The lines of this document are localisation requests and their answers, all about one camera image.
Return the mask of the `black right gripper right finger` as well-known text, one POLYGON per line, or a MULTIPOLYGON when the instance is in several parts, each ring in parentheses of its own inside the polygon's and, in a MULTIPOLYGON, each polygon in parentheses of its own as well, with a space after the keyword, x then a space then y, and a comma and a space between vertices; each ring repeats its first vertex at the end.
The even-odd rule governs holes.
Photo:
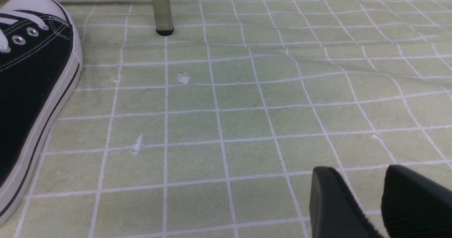
POLYGON ((391 238, 452 236, 452 192, 402 165, 386 170, 381 213, 391 238))

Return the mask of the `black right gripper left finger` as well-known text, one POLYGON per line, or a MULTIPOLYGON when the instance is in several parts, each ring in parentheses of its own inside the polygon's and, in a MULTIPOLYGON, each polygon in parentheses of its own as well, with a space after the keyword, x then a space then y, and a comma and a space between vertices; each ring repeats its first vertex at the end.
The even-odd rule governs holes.
POLYGON ((313 238, 382 238, 355 201, 339 172, 332 167, 312 170, 310 223, 313 238))

